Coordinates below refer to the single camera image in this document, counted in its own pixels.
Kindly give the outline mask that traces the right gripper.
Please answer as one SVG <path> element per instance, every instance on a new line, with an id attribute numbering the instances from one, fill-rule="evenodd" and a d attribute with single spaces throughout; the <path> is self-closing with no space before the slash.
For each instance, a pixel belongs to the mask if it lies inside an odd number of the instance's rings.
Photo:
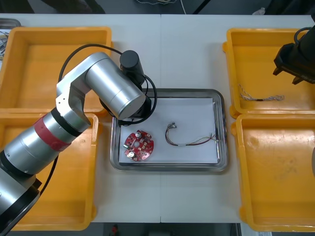
<path id="1" fill-rule="evenodd" d="M 281 72 L 293 75 L 292 84 L 297 85 L 302 81 L 315 82 L 315 46 L 314 44 L 289 43 L 283 45 L 274 59 L 276 66 L 273 75 Z"/>

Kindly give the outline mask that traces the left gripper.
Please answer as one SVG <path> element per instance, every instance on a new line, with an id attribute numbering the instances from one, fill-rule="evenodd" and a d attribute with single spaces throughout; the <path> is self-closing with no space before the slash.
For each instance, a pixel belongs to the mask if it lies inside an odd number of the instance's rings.
<path id="1" fill-rule="evenodd" d="M 151 99 L 148 96 L 146 96 L 145 102 L 137 111 L 137 117 L 145 118 L 150 113 L 150 111 L 151 111 Z"/>

